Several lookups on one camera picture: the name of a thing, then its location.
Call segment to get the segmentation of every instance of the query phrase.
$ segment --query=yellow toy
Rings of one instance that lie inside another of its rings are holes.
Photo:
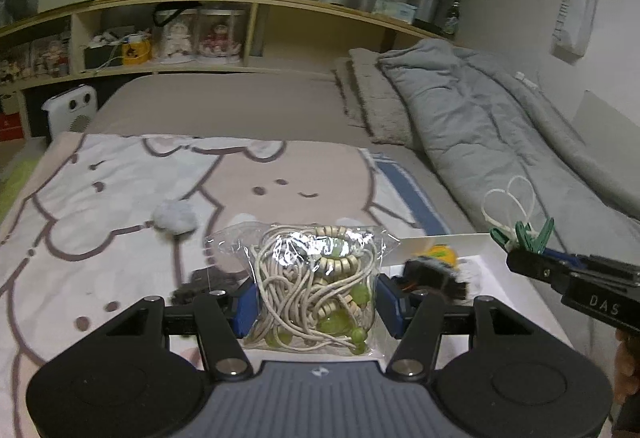
[[[451,265],[456,270],[458,269],[458,255],[448,244],[435,244],[424,255],[439,259]]]

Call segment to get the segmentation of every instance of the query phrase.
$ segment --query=gray fluffy object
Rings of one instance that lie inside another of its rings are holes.
[[[187,200],[165,200],[152,215],[154,225],[174,236],[193,232],[198,220]]]

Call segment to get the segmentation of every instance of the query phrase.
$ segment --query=plastic bag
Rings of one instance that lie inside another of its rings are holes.
[[[376,277],[398,240],[379,227],[245,223],[212,237],[250,267],[260,312],[244,347],[361,355],[376,312]]]

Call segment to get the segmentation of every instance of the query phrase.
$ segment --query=human hand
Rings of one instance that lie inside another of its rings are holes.
[[[616,330],[616,339],[620,341],[616,352],[616,377],[614,381],[614,397],[618,404],[623,405],[628,396],[636,394],[640,388],[638,363],[626,345],[628,335]]]

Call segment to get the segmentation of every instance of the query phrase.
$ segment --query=green bead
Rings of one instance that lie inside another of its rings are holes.
[[[291,344],[291,340],[293,339],[293,335],[291,335],[289,332],[283,329],[278,330],[278,336],[280,338],[280,341],[283,344],[286,344],[287,346]],[[269,333],[267,333],[267,336],[264,338],[264,341],[267,343],[268,347],[270,348],[280,347],[280,343],[276,340],[276,337],[273,335],[272,330],[270,330]]]
[[[357,284],[356,286],[351,288],[351,291],[349,292],[349,294],[351,295],[353,302],[356,303],[358,306],[363,306],[367,304],[371,299],[371,296],[369,294],[369,288],[367,288],[367,285],[362,283]]]
[[[341,258],[342,257],[342,248],[344,246],[344,241],[339,240],[338,238],[332,238],[332,249],[331,249],[331,257],[332,258]]]
[[[364,328],[354,328],[351,330],[351,342],[360,344],[367,340],[367,331]]]
[[[345,310],[336,310],[321,319],[316,328],[322,333],[333,336],[346,335],[351,329],[351,318]]]
[[[359,344],[356,344],[355,348],[349,348],[349,349],[351,350],[351,353],[353,355],[361,355],[367,351],[367,345],[364,342],[360,342]]]
[[[280,341],[282,342],[282,344],[286,344],[287,346],[289,346],[291,344],[291,341],[293,340],[293,335],[285,330],[280,330],[278,332],[278,336],[280,337]]]

